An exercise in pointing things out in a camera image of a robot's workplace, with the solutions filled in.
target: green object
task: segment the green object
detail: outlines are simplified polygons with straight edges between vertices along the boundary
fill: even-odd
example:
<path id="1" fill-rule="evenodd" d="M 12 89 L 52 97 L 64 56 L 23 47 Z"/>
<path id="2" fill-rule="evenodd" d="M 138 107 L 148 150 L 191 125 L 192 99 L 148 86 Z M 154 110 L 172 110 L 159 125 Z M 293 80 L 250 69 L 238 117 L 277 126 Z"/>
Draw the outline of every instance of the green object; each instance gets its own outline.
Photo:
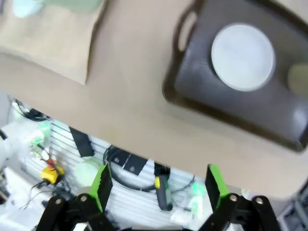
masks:
<path id="1" fill-rule="evenodd" d="M 225 184 L 225 181 L 223 180 L 222 174 L 218 168 L 217 165 L 210 165 L 210 170 L 215 178 L 215 181 L 218 186 L 218 190 L 221 197 L 225 197 L 229 194 L 229 190 Z"/>
<path id="2" fill-rule="evenodd" d="M 57 5 L 68 8 L 76 13 L 90 13 L 94 11 L 102 0 L 46 0 L 47 5 Z"/>
<path id="3" fill-rule="evenodd" d="M 195 196 L 205 195 L 204 185 L 203 184 L 201 185 L 198 182 L 193 183 L 191 191 Z"/>
<path id="4" fill-rule="evenodd" d="M 208 165 L 205 186 L 212 209 L 215 211 L 220 206 L 221 200 L 229 194 L 218 166 Z"/>
<path id="5" fill-rule="evenodd" d="M 98 196 L 98 189 L 101 184 L 101 175 L 102 175 L 102 172 L 105 170 L 105 168 L 106 168 L 106 165 L 100 167 L 93 181 L 93 184 L 90 187 L 90 191 L 89 191 L 89 195 L 96 200 L 97 206 L 101 212 L 103 211 L 103 208 L 102 208 L 99 196 Z"/>
<path id="6" fill-rule="evenodd" d="M 101 212 L 106 208 L 111 189 L 112 180 L 109 165 L 101 166 L 89 190 L 89 195 L 96 200 L 97 207 Z"/>

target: light green object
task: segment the light green object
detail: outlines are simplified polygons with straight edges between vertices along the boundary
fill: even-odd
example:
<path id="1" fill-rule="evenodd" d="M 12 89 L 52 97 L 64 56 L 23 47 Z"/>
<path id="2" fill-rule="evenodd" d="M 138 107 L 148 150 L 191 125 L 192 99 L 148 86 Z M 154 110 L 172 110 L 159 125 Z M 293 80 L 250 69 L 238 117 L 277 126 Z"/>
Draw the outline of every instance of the light green object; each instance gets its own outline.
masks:
<path id="1" fill-rule="evenodd" d="M 45 0 L 47 5 L 57 5 L 68 8 L 76 13 L 90 13 L 94 11 L 102 0 Z"/>
<path id="2" fill-rule="evenodd" d="M 82 187 L 91 186 L 100 166 L 101 164 L 94 157 L 91 157 L 76 165 L 74 176 Z"/>
<path id="3" fill-rule="evenodd" d="M 203 213 L 203 197 L 205 195 L 205 185 L 199 184 L 198 182 L 193 183 L 191 187 L 191 192 L 193 198 L 191 199 L 191 210 L 194 214 L 202 214 Z"/>
<path id="4" fill-rule="evenodd" d="M 103 208 L 102 208 L 100 199 L 98 197 L 97 191 L 98 191 L 98 188 L 99 188 L 100 183 L 101 183 L 102 172 L 105 170 L 106 166 L 107 165 L 100 167 L 100 169 L 98 170 L 96 177 L 93 181 L 93 184 L 90 187 L 90 191 L 89 191 L 89 195 L 96 200 L 96 204 L 97 204 L 97 206 L 98 206 L 98 208 L 101 212 L 103 211 Z"/>

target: slatwall panel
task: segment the slatwall panel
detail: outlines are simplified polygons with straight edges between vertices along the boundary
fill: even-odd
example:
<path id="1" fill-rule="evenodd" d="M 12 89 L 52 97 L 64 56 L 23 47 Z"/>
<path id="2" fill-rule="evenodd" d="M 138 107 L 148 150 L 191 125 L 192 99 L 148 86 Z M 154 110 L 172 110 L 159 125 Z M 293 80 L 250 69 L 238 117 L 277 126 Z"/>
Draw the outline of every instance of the slatwall panel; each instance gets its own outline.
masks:
<path id="1" fill-rule="evenodd" d="M 104 151 L 110 146 L 109 143 L 95 137 L 90 137 L 92 146 L 95 150 L 95 158 L 100 163 L 103 159 Z M 65 168 L 66 178 L 72 188 L 72 192 L 76 192 L 79 188 L 73 175 L 75 166 L 84 161 L 81 158 L 73 141 L 69 127 L 59 121 L 53 121 L 51 126 L 50 153 L 54 155 L 57 161 Z M 23 168 L 33 177 L 40 180 L 40 172 L 46 166 L 45 163 L 36 159 L 22 159 Z M 121 167 L 113 164 L 113 168 L 125 180 L 132 181 L 138 185 L 149 185 L 154 182 L 154 162 L 148 160 L 139 176 L 135 176 Z M 187 185 L 193 175 L 175 168 L 171 169 L 169 185 L 171 190 L 176 190 Z M 173 195 L 173 199 L 177 204 L 181 204 L 187 190 Z M 158 207 L 156 194 L 137 192 L 123 187 L 114 181 L 114 186 L 108 200 L 107 209 L 111 212 L 116 220 L 125 220 L 128 225 L 142 225 L 152 228 L 160 228 L 173 226 L 170 222 L 172 212 L 161 211 Z"/>

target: black tray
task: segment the black tray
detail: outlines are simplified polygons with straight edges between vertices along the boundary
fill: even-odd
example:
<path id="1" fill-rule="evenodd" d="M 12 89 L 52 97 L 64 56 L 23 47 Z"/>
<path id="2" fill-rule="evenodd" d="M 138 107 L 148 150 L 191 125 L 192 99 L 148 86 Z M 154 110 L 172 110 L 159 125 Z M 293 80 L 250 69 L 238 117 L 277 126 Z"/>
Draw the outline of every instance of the black tray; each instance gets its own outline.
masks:
<path id="1" fill-rule="evenodd" d="M 198 16 L 185 51 L 179 36 L 191 12 Z M 216 34 L 226 25 L 248 23 L 262 30 L 276 54 L 270 82 L 259 90 L 241 92 L 225 85 L 211 63 Z M 308 63 L 308 25 L 269 0 L 195 0 L 180 17 L 173 55 L 163 84 L 167 101 L 212 116 L 297 152 L 308 144 L 308 100 L 291 93 L 287 73 Z"/>

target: white circle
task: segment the white circle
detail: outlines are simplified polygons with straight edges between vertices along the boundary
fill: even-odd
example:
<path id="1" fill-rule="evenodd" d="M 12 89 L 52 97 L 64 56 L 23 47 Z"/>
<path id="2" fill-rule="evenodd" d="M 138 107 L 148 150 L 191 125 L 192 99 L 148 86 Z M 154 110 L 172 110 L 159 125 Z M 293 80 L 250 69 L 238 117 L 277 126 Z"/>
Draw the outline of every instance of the white circle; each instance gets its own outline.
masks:
<path id="1" fill-rule="evenodd" d="M 231 24 L 219 31 L 211 56 L 218 77 L 235 90 L 261 88 L 275 69 L 275 52 L 270 40 L 248 24 Z"/>

